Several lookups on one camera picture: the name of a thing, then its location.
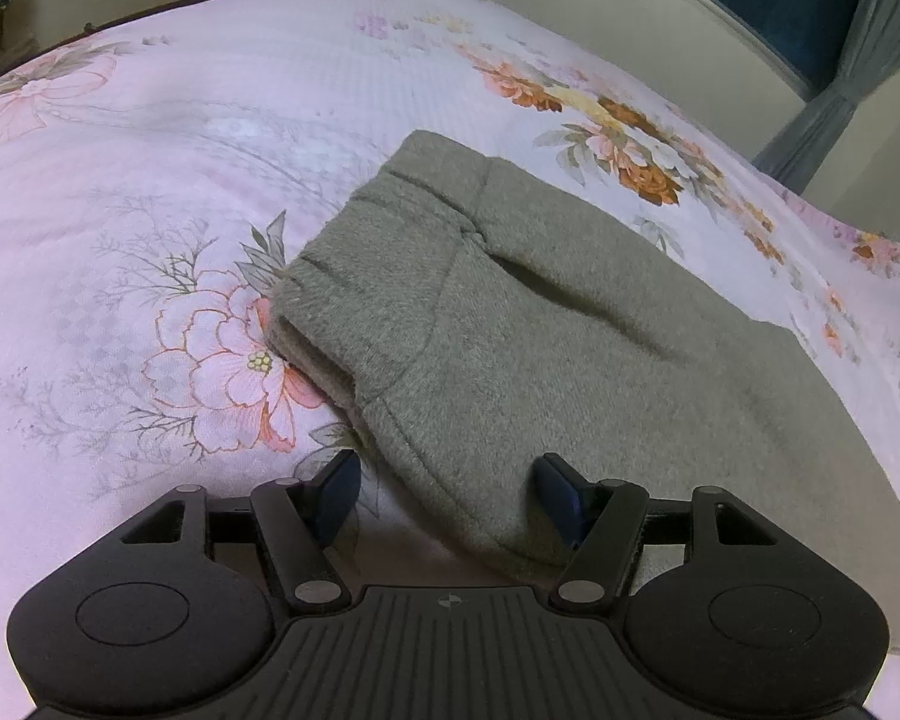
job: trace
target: curtain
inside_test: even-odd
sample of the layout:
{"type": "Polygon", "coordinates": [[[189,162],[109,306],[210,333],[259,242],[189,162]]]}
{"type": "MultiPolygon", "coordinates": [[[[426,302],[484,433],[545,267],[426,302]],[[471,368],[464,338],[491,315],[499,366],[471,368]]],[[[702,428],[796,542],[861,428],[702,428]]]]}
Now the curtain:
{"type": "Polygon", "coordinates": [[[754,167],[801,193],[860,101],[899,68],[900,0],[860,0],[837,76],[756,156],[754,167]]]}

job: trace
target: gray fleece fabric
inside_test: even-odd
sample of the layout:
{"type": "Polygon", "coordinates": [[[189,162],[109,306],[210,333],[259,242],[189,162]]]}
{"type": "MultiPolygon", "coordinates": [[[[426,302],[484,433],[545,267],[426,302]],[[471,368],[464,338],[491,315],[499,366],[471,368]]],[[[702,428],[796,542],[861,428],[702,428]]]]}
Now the gray fleece fabric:
{"type": "Polygon", "coordinates": [[[839,397],[603,211],[415,132],[272,298],[277,353],[489,565],[567,560],[529,493],[543,452],[654,497],[720,485],[861,584],[900,652],[900,504],[839,397]]]}

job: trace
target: mattress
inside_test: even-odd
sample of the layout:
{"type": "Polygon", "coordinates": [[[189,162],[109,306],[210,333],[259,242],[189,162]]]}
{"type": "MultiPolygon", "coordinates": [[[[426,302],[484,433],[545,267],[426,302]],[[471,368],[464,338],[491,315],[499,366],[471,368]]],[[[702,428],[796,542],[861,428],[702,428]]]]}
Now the mattress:
{"type": "MultiPolygon", "coordinates": [[[[900,498],[900,245],[492,2],[207,1],[0,79],[0,720],[32,706],[4,632],[36,581],[174,485],[246,494],[352,445],[264,345],[266,294],[415,129],[571,191],[791,329],[900,498]]],[[[366,465],[333,551],[354,584],[499,581],[366,465]]],[[[900,656],[867,706],[900,720],[900,656]]]]}

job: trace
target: window sill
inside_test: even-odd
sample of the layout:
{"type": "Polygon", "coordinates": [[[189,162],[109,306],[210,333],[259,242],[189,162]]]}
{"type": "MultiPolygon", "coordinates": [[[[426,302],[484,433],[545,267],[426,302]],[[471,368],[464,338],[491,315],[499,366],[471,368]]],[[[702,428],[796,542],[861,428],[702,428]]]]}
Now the window sill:
{"type": "Polygon", "coordinates": [[[718,22],[728,28],[733,34],[746,44],[757,56],[759,56],[782,79],[804,103],[811,100],[816,91],[802,79],[787,62],[773,49],[757,37],[749,28],[741,23],[734,15],[723,9],[714,0],[688,0],[693,5],[706,9],[718,22]]]}

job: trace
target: crosshair logo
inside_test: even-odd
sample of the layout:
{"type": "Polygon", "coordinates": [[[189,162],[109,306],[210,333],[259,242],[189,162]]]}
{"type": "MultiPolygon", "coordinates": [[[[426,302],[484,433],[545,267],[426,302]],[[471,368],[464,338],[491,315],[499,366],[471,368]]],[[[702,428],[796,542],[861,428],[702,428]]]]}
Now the crosshair logo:
{"type": "Polygon", "coordinates": [[[447,593],[437,600],[437,603],[443,608],[455,608],[463,603],[463,598],[453,593],[447,593]]]}

